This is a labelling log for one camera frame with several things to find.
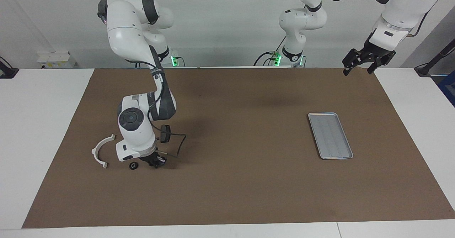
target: rectangular tray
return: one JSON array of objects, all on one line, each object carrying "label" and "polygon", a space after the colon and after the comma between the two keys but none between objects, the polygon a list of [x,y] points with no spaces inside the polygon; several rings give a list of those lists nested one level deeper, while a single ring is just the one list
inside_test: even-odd
[{"label": "rectangular tray", "polygon": [[319,155],[324,160],[351,159],[348,139],[336,113],[309,113],[311,129]]}]

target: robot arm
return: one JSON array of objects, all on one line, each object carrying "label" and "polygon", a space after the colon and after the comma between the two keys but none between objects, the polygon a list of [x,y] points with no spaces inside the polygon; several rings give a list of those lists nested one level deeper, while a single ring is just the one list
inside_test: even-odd
[{"label": "robot arm", "polygon": [[375,69],[387,65],[395,56],[397,45],[411,32],[419,20],[438,0],[376,0],[385,9],[374,24],[373,31],[361,50],[352,49],[343,59],[345,75],[355,66],[373,62],[368,68]]},{"label": "robot arm", "polygon": [[304,8],[283,11],[279,19],[280,27],[286,32],[281,49],[285,64],[298,64],[306,42],[302,31],[322,28],[327,21],[327,13],[322,8],[321,0],[300,1],[305,4]]},{"label": "robot arm", "polygon": [[164,165],[166,158],[156,151],[156,136],[149,120],[168,120],[177,110],[160,63],[165,56],[160,57],[162,54],[153,45],[165,53],[169,48],[164,35],[151,32],[171,27],[173,16],[164,9],[161,19],[159,10],[155,0],[101,0],[98,5],[112,51],[131,63],[147,65],[157,88],[155,92],[126,96],[120,103],[117,121],[124,140],[116,145],[117,157],[122,162],[140,158],[154,167]]}]

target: table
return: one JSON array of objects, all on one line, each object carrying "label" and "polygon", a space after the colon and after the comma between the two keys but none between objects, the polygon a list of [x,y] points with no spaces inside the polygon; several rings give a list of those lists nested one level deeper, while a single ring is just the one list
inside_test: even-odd
[{"label": "table", "polygon": [[[0,81],[2,237],[452,237],[455,220],[19,230],[65,135],[93,69],[21,70]],[[380,68],[377,78],[455,205],[455,109],[431,79]]]}]

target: white wall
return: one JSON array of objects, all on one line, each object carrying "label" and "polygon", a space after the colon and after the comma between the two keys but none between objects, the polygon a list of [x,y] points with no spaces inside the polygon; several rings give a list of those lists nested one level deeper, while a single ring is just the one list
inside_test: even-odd
[{"label": "white wall", "polygon": [[[109,49],[106,28],[96,16],[99,0],[17,1],[52,47],[70,51],[81,67],[128,65]],[[274,50],[283,38],[278,25],[281,11],[303,7],[299,0],[158,1],[171,8],[176,18],[175,25],[164,30],[169,45],[192,66],[252,65],[260,53]],[[39,44],[4,1],[0,4],[0,54],[20,68],[35,67]],[[420,36],[399,45],[389,67],[400,66],[454,5],[455,0],[441,0]],[[323,6],[327,25],[306,32],[307,66],[341,66],[351,48],[362,47],[383,6],[374,0],[323,0]]]},{"label": "white wall", "polygon": [[[414,68],[420,64],[428,63],[453,39],[455,39],[455,8],[442,19],[401,67]],[[431,68],[430,74],[449,74],[453,71],[455,71],[455,53],[435,64]]]}]

